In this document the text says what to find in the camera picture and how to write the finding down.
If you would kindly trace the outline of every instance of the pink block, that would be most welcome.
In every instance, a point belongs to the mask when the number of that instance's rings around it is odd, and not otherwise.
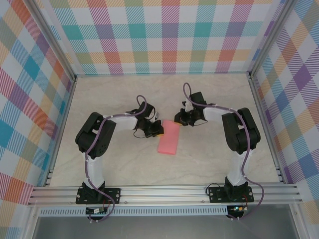
[[[160,137],[158,153],[175,155],[179,137],[179,125],[170,120],[164,120],[164,135]]]

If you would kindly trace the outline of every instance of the enclosure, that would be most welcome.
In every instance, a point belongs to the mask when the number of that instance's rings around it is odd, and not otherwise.
[[[2,1],[0,238],[318,238],[318,12],[317,0]],[[125,130],[102,163],[119,204],[90,224],[75,142],[89,115],[129,112],[143,95],[174,121],[185,82],[250,110],[255,201],[236,222],[225,215],[242,203],[206,194],[233,167],[222,124],[179,127],[176,155]]]

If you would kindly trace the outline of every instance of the purple cable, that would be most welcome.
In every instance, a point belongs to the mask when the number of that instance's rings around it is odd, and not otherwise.
[[[230,112],[233,112],[235,113],[238,118],[240,119],[241,123],[243,124],[243,127],[244,127],[244,130],[245,130],[245,133],[246,133],[246,137],[247,137],[247,152],[246,152],[246,155],[245,155],[245,158],[244,158],[244,162],[243,162],[243,165],[241,166],[241,174],[243,175],[243,177],[250,183],[252,184],[255,184],[257,186],[259,186],[261,188],[261,198],[260,198],[260,201],[258,202],[257,206],[254,208],[253,211],[251,211],[249,214],[247,215],[244,215],[242,218],[245,218],[249,215],[251,215],[254,211],[256,211],[256,209],[261,205],[261,203],[263,202],[264,200],[264,196],[265,196],[265,190],[263,188],[263,186],[259,183],[256,183],[254,181],[251,181],[249,178],[247,178],[247,176],[245,175],[245,172],[244,172],[244,168],[245,168],[245,164],[247,162],[247,159],[248,159],[248,156],[249,156],[249,152],[250,152],[250,137],[249,137],[249,132],[248,132],[248,128],[245,124],[245,121],[243,120],[243,118],[241,117],[241,115],[236,111],[236,110],[233,110],[233,109],[230,109],[230,108],[227,108],[227,107],[222,107],[222,106],[218,106],[218,105],[202,105],[202,104],[198,104],[198,103],[195,103],[194,101],[192,101],[190,99],[189,96],[187,96],[187,93],[186,93],[186,90],[185,90],[185,86],[188,86],[189,88],[189,95],[191,95],[191,88],[190,88],[190,85],[188,82],[185,82],[184,85],[183,85],[183,92],[184,92],[184,95],[186,96],[186,98],[193,104],[193,105],[196,105],[196,106],[202,106],[202,107],[210,107],[210,108],[217,108],[217,109],[221,109],[221,110],[225,110],[225,111],[230,111]]]
[[[89,149],[88,149],[88,150],[85,152],[85,154],[84,154],[84,157],[85,157],[85,176],[86,176],[86,178],[87,178],[89,184],[90,184],[91,187],[92,187],[93,189],[95,189],[97,192],[99,192],[99,193],[102,194],[103,196],[105,196],[105,197],[107,197],[108,199],[110,199],[110,200],[112,201],[112,204],[113,204],[111,211],[110,211],[107,215],[105,215],[103,218],[101,218],[100,220],[93,220],[93,219],[91,219],[91,214],[90,214],[90,215],[89,215],[89,219],[91,220],[90,222],[96,222],[96,223],[98,223],[98,222],[102,222],[102,221],[104,221],[106,218],[108,218],[108,217],[110,216],[110,214],[112,214],[112,212],[113,212],[113,210],[114,210],[114,208],[115,208],[115,202],[114,202],[113,198],[111,198],[109,195],[107,195],[106,193],[104,193],[104,192],[102,192],[101,190],[99,190],[99,189],[98,189],[97,187],[95,187],[95,186],[93,185],[93,183],[91,182],[91,180],[90,180],[90,178],[89,178],[89,173],[88,173],[88,161],[89,161],[89,159],[88,159],[88,154],[91,152],[91,150],[92,150],[93,147],[95,146],[96,142],[98,141],[99,135],[100,135],[100,133],[101,133],[101,129],[102,129],[104,123],[105,123],[107,120],[109,120],[109,119],[111,119],[111,118],[123,117],[123,116],[125,116],[125,117],[134,117],[134,116],[138,116],[138,115],[142,114],[142,113],[145,111],[146,106],[147,106],[146,99],[145,99],[144,96],[138,95],[138,96],[136,97],[136,100],[137,100],[137,102],[138,102],[139,105],[140,105],[139,97],[142,97],[143,100],[144,100],[144,102],[145,102],[145,105],[144,105],[144,108],[142,109],[142,111],[140,111],[140,112],[138,112],[138,113],[136,113],[136,114],[118,114],[118,115],[108,116],[108,117],[104,118],[103,121],[102,121],[101,124],[100,124],[100,127],[99,127],[98,132],[96,133],[96,136],[95,136],[95,139],[94,139],[93,143],[91,144],[91,146],[89,147]]]

